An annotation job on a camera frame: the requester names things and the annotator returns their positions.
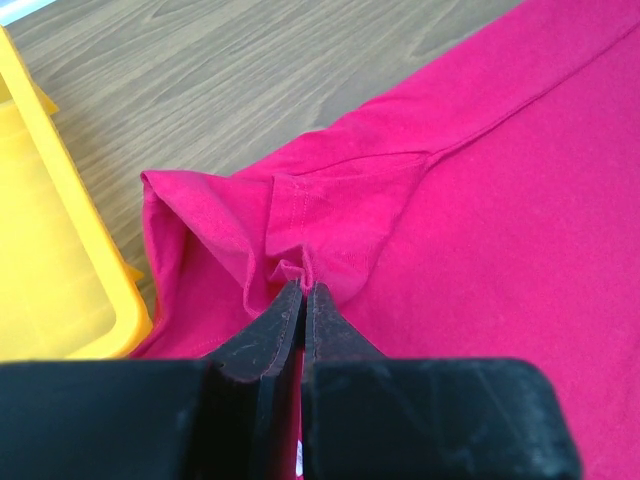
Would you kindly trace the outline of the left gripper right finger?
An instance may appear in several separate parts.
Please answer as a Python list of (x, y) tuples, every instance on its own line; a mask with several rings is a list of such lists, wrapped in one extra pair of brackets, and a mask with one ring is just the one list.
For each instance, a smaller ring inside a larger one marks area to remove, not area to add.
[(308, 479), (579, 479), (555, 391), (514, 358), (392, 359), (307, 298), (301, 381)]

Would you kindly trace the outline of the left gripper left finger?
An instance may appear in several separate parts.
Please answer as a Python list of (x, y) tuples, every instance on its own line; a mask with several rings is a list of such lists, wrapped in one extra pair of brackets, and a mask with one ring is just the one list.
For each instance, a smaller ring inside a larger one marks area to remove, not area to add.
[(303, 295), (194, 360), (1, 367), (5, 479), (291, 479)]

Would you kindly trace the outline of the yellow plastic tray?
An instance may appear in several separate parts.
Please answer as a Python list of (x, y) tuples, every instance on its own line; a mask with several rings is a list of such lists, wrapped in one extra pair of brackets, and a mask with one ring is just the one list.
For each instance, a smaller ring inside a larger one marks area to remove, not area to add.
[(1, 359), (120, 358), (152, 322), (52, 120), (1, 33)]

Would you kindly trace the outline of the red t shirt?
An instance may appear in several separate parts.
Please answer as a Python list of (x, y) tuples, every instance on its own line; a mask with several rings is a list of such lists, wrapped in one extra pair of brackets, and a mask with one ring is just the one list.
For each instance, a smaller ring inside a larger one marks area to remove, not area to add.
[(201, 357), (323, 283), (384, 353), (540, 367), (587, 477), (638, 477), (637, 2), (524, 2), (242, 171), (142, 182), (136, 357)]

